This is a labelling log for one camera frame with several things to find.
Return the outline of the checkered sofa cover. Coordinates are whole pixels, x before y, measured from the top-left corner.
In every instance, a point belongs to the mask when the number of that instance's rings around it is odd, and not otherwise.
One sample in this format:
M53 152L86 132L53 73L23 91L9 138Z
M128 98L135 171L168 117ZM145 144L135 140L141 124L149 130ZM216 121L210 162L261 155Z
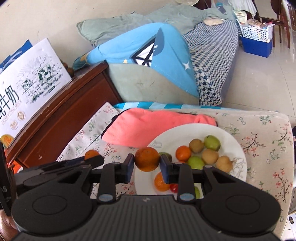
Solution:
M221 105L233 77L239 47L237 24L230 20L216 26L199 23L183 37L191 54L199 103Z

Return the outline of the white plastic basket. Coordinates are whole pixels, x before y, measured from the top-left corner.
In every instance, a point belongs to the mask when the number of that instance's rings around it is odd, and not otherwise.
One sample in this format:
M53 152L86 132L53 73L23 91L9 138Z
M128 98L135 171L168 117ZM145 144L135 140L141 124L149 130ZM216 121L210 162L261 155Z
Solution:
M242 25L236 20L240 28L241 35L244 38L269 43L273 39L274 24L267 25L265 29L250 25Z

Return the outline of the pink towel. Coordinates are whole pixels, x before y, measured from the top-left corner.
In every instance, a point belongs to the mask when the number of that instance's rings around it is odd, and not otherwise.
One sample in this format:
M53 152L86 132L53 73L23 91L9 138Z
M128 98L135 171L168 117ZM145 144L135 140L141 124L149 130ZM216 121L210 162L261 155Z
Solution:
M190 123L217 126L215 118L205 114L130 108L111 119L101 139L113 145L142 148L165 131Z

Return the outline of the brown longan middle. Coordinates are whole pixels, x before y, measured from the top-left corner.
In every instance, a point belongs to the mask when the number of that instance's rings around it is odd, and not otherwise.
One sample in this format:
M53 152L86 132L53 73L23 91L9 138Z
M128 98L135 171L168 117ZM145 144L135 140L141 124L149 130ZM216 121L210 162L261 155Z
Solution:
M207 165L213 165L217 162L219 158L219 153L211 149L205 149L202 152L202 160Z

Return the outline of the brown longan right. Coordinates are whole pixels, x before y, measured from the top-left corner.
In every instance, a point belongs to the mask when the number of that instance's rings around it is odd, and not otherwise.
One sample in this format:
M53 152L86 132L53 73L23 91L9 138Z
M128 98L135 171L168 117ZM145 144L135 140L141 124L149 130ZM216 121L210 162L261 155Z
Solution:
M233 164L227 156L220 156L216 162L216 168L229 173L233 168Z

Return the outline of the green jujube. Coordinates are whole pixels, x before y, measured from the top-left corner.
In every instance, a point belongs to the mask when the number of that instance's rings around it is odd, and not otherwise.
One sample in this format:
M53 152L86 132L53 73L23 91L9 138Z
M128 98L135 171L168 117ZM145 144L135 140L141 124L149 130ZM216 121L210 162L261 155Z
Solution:
M187 164L192 168L192 169L197 169L201 170L205 166L204 161L198 157L198 156L192 156L188 159Z
M215 137L213 135L208 135L204 138L204 146L207 149L219 151L219 149L221 147L221 143L217 137Z

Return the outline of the brown longan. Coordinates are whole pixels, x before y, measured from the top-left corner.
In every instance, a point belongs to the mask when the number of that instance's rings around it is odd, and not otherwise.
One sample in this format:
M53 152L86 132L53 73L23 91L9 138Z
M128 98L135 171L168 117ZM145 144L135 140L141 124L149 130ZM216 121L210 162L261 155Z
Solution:
M213 165L217 162L219 158L219 153L211 149L205 149L202 152L202 160L207 165Z
M227 156L220 156L216 162L216 168L229 173L233 168L233 164Z

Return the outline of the green lime fruit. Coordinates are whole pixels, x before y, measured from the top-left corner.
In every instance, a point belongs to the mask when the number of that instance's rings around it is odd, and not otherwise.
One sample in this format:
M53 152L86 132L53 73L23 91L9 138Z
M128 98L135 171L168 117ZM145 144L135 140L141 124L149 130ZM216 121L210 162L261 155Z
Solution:
M166 153L166 152L159 152L159 155L161 156L161 155L165 155L167 158L168 158L168 160L170 161L170 162L172 162L172 156L169 154L169 153Z

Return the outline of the dark orange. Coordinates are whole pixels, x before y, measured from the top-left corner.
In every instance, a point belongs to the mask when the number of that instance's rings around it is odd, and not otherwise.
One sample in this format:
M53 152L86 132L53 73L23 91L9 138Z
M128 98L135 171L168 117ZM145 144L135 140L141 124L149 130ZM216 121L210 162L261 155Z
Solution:
M152 147L140 148L134 155L134 162L141 171L151 172L158 167L160 156L157 150Z

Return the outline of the brown kiwi fruit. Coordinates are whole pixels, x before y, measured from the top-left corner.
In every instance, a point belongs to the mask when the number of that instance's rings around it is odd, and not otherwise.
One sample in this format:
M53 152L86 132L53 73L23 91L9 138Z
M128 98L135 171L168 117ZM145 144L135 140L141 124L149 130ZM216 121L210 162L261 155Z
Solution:
M189 148L193 153L200 153L204 149L204 143L200 139L195 138L189 143Z

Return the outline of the small red tomato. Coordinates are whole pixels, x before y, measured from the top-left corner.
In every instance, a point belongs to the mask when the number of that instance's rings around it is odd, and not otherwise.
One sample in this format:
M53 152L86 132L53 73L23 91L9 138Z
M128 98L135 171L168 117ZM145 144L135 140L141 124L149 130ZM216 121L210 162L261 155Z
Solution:
M178 184L171 184L170 185L170 190L173 193L177 193L178 192Z

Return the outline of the green jujube top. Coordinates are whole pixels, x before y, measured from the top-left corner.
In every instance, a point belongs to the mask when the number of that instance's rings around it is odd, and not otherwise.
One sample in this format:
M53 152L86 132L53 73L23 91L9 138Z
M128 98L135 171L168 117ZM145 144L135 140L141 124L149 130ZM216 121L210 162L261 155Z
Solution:
M208 135L204 138L204 146L207 149L219 151L219 149L221 147L221 143L217 137L215 137L213 135Z

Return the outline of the floral tablecloth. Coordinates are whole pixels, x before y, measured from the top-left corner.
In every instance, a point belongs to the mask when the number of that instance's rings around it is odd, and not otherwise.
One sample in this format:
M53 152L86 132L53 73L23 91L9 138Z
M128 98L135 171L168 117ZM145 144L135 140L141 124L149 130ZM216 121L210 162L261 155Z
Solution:
M165 184L159 165L144 160L170 154L176 164L193 169L214 166L272 195L281 206L274 230L281 236L292 198L294 149L288 117L270 111L176 105L106 103L75 135L58 157L75 159L98 152L106 163L123 162L134 154L135 167L123 194L175 194Z

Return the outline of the milk carton box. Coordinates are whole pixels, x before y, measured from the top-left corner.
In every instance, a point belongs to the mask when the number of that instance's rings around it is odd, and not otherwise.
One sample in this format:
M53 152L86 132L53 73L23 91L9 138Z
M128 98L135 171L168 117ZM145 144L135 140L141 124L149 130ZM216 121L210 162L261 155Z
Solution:
M71 76L47 38L1 73L1 137L14 139Z

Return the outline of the green jujube front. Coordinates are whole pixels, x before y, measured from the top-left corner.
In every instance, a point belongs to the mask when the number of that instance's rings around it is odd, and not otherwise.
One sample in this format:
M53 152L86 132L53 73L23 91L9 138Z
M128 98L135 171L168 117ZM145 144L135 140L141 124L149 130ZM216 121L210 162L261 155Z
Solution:
M204 161L198 157L198 156L192 156L188 159L187 164L192 168L192 169L197 169L201 170L205 166Z

